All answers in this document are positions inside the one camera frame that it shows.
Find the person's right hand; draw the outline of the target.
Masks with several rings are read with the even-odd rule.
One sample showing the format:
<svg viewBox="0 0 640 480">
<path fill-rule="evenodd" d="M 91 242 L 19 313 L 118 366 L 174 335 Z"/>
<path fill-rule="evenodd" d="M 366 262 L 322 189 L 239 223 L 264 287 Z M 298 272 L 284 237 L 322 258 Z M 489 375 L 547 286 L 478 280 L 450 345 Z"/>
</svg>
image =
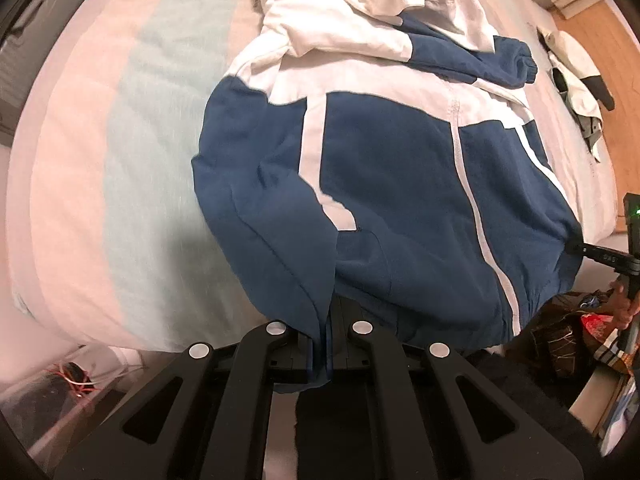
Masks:
<svg viewBox="0 0 640 480">
<path fill-rule="evenodd" d="M 612 322 L 618 330 L 626 330 L 639 313 L 639 295 L 629 299 L 626 286 L 622 281 L 612 282 L 611 286 L 612 295 L 608 300 L 608 310 L 611 311 Z"/>
</svg>

